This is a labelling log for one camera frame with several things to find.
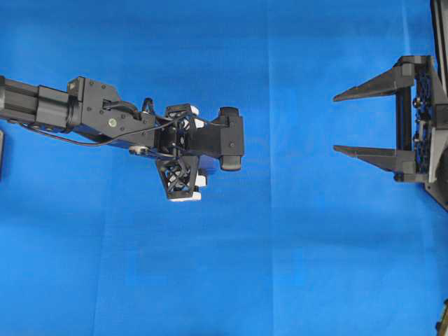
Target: blue fabric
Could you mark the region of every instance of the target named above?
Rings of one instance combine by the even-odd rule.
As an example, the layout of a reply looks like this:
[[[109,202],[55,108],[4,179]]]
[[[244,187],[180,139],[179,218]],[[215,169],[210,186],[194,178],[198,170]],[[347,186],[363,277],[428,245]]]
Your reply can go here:
[[[433,53],[427,1],[10,1],[0,74],[77,76],[245,120],[199,203],[153,162],[1,123],[0,335],[430,335],[447,214],[332,150],[394,147],[394,101],[333,95]]]

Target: wire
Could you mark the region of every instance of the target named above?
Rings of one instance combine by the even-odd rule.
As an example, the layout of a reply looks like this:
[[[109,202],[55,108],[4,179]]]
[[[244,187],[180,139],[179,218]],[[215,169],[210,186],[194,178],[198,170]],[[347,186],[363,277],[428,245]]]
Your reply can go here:
[[[177,160],[179,158],[178,156],[175,156],[172,154],[153,152],[151,149],[149,150],[149,153],[151,154],[149,156],[151,156],[153,158],[170,158],[170,159],[175,159],[175,160]]]
[[[25,129],[29,130],[29,131],[34,132],[34,133],[41,134],[41,135],[43,135],[45,137],[49,137],[51,139],[56,139],[56,140],[60,140],[60,141],[63,141],[63,142],[67,142],[69,144],[79,145],[79,146],[87,146],[87,147],[99,147],[99,146],[109,145],[112,142],[119,140],[120,138],[126,137],[127,135],[137,134],[137,133],[140,133],[140,132],[153,132],[155,130],[160,130],[160,129],[165,128],[167,126],[170,126],[170,125],[172,125],[174,123],[177,123],[180,119],[182,119],[186,115],[187,115],[187,113],[183,113],[179,117],[177,117],[177,118],[167,122],[166,124],[159,125],[159,126],[154,126],[154,127],[150,127],[150,128],[146,128],[146,129],[140,129],[138,131],[132,131],[132,132],[124,133],[124,134],[115,136],[113,138],[110,138],[107,141],[98,142],[98,143],[79,142],[79,141],[75,141],[75,140],[70,140],[68,138],[64,138],[63,136],[57,136],[57,135],[49,134],[47,132],[43,132],[43,131],[41,131],[39,129],[33,129],[33,128],[31,128],[30,126],[28,126],[26,124],[22,124],[21,123],[19,125],[22,126]]]
[[[177,123],[179,120],[183,119],[183,118],[186,117],[186,116],[192,116],[193,119],[201,120],[203,123],[206,123],[206,124],[208,124],[208,125],[213,125],[213,126],[217,126],[217,127],[227,127],[227,125],[216,124],[216,123],[214,123],[214,122],[210,122],[210,121],[207,121],[207,120],[205,120],[205,119],[199,118],[199,117],[197,117],[196,115],[194,115],[194,114],[192,114],[192,113],[184,112],[184,113],[182,113],[179,117],[177,117],[177,118],[175,118],[175,119],[172,119],[172,120],[166,122],[166,123],[163,124],[163,125],[158,125],[158,126],[154,126],[154,127],[149,127],[149,128],[145,128],[145,129],[140,129],[140,130],[138,130],[138,131],[132,131],[132,132],[124,133],[124,134],[115,136],[115,137],[110,138],[109,140],[106,140],[106,141],[103,141],[103,142],[92,143],[92,142],[80,142],[80,141],[75,141],[75,140],[71,140],[71,139],[68,139],[68,138],[64,138],[63,136],[57,136],[57,135],[54,135],[54,134],[49,134],[49,133],[47,133],[47,132],[43,132],[43,131],[41,131],[41,130],[39,130],[39,129],[31,128],[29,125],[26,125],[26,124],[23,124],[23,123],[20,123],[19,125],[20,125],[21,127],[25,128],[26,130],[31,131],[31,132],[34,132],[34,133],[43,135],[43,136],[48,137],[48,138],[51,138],[51,139],[55,139],[55,140],[60,140],[60,141],[63,141],[63,142],[67,142],[68,144],[73,144],[73,145],[78,145],[78,146],[86,146],[86,147],[100,147],[100,146],[109,145],[109,144],[113,143],[114,141],[117,141],[117,140],[119,140],[119,139],[121,139],[121,138],[123,138],[123,137],[126,137],[126,136],[128,136],[128,135],[133,135],[133,134],[137,134],[137,133],[140,133],[140,132],[154,132],[155,130],[160,130],[160,129],[165,128],[165,127],[167,127],[167,126],[170,126],[170,125],[172,125],[172,124],[174,124],[174,123]],[[168,120],[168,119],[163,118],[163,117],[160,117],[160,116],[158,116],[158,115],[157,115],[156,117],[157,117],[158,119]]]

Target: black robotic arm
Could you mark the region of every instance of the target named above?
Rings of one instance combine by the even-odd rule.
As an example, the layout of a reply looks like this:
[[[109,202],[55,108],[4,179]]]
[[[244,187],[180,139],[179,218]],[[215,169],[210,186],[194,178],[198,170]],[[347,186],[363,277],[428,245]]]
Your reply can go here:
[[[222,170],[241,169],[244,133],[238,110],[220,108],[211,122],[198,115],[190,104],[168,106],[164,116],[156,115],[151,98],[140,111],[121,100],[113,86],[84,77],[70,81],[64,92],[0,76],[0,119],[71,144],[117,146],[153,158],[173,201],[200,200],[199,188],[207,184],[201,155],[218,159]],[[55,135],[70,132],[90,141]]]
[[[422,183],[448,211],[448,0],[430,0],[430,6],[438,71],[431,56],[402,56],[388,71],[333,99],[395,95],[396,148],[334,149],[393,172],[396,182]],[[412,108],[416,116],[413,136]]]

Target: black cable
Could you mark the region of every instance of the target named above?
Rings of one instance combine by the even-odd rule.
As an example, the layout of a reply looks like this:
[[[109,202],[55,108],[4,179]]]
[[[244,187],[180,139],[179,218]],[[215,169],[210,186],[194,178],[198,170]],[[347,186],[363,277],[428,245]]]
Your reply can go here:
[[[153,152],[151,149],[149,150],[149,153],[151,153],[153,158],[170,158],[172,160],[177,160],[179,158],[179,156],[175,156],[172,154],[165,154],[165,153],[157,153],[157,152]]]
[[[70,140],[68,138],[64,138],[63,136],[57,136],[57,135],[49,134],[47,132],[43,132],[43,131],[41,131],[39,129],[31,128],[30,126],[22,124],[22,123],[20,123],[19,125],[22,126],[25,129],[29,130],[29,131],[34,132],[34,133],[43,135],[45,137],[49,137],[51,139],[64,141],[64,142],[67,142],[69,144],[79,145],[79,146],[87,146],[87,147],[99,147],[99,146],[109,145],[112,142],[117,141],[117,140],[119,140],[122,137],[126,137],[127,135],[137,134],[137,133],[140,133],[140,132],[153,132],[155,130],[160,130],[162,128],[170,126],[171,124],[177,123],[180,119],[184,118],[186,115],[187,115],[187,113],[184,113],[184,114],[180,115],[179,117],[177,117],[177,118],[167,122],[166,124],[159,125],[159,126],[154,126],[154,127],[150,127],[150,128],[146,128],[146,129],[140,129],[138,131],[132,131],[132,132],[124,133],[124,134],[115,136],[115,137],[113,137],[113,138],[111,138],[111,139],[109,139],[107,141],[103,141],[103,142],[99,142],[99,143],[79,142],[79,141],[75,141],[75,140]]]
[[[117,109],[119,111],[128,111],[133,115],[138,114],[139,110],[135,105],[128,101],[105,101],[103,103],[103,109]]]
[[[213,126],[217,126],[217,127],[228,127],[228,125],[217,124],[217,123],[215,123],[215,122],[211,122],[211,121],[202,119],[202,118],[198,117],[198,116],[195,115],[195,114],[190,114],[190,116],[192,117],[192,119],[198,119],[198,120],[201,120],[203,123],[208,124],[208,125],[213,125]],[[157,115],[156,118],[157,118],[157,119],[161,119],[161,120],[171,120],[171,119],[168,119],[168,118],[165,118],[165,117],[160,117],[159,115]]]

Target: blue backdrop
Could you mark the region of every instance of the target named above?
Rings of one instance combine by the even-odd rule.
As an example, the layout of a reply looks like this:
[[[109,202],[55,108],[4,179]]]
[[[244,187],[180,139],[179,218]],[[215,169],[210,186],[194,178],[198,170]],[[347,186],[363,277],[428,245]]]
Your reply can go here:
[[[393,98],[332,96],[433,53],[428,1],[3,1],[0,74],[156,109],[237,106],[198,203],[153,162],[2,122],[0,335],[433,335],[448,215],[332,150],[395,146]]]

